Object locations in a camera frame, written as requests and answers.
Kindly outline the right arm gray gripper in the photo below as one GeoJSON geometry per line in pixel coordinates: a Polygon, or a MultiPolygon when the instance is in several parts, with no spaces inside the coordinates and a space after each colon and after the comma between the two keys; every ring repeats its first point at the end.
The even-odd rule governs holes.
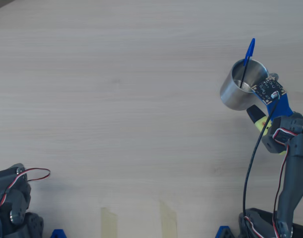
{"type": "Polygon", "coordinates": [[[270,153],[282,153],[288,142],[303,132],[303,116],[276,117],[261,141],[270,153]]]}

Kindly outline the left arm gray gripper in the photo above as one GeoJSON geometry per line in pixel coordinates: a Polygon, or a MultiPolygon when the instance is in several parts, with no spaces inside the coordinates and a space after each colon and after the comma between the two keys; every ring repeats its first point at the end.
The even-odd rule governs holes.
{"type": "Polygon", "coordinates": [[[6,195],[5,202],[13,203],[12,198],[23,199],[25,206],[29,205],[31,200],[31,187],[27,180],[27,175],[20,175],[25,171],[23,164],[15,164],[5,170],[0,171],[0,203],[6,195]]]}

